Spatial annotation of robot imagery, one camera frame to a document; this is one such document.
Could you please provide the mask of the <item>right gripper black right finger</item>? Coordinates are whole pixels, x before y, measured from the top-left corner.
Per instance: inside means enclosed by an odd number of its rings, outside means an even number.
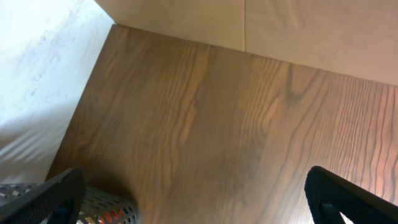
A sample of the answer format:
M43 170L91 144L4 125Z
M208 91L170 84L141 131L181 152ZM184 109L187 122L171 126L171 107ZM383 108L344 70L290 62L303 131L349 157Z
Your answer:
M397 223L397 206L340 176L313 166L305 180L305 196L314 223Z

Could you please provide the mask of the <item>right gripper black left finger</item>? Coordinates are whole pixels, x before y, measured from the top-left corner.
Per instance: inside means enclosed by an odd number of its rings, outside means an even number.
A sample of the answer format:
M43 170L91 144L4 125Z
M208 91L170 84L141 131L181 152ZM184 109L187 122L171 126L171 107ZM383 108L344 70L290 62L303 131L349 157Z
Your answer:
M76 223L85 189L80 169L68 169L42 184L2 184L1 224Z

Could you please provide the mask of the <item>grey plastic lattice basket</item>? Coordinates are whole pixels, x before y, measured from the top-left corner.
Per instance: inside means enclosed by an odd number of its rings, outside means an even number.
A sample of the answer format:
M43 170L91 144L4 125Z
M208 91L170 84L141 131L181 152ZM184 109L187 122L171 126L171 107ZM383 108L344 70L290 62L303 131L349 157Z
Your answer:
M1 205L38 187L37 183L1 184ZM86 187L85 197L77 224L141 224L142 218L136 204L93 187Z

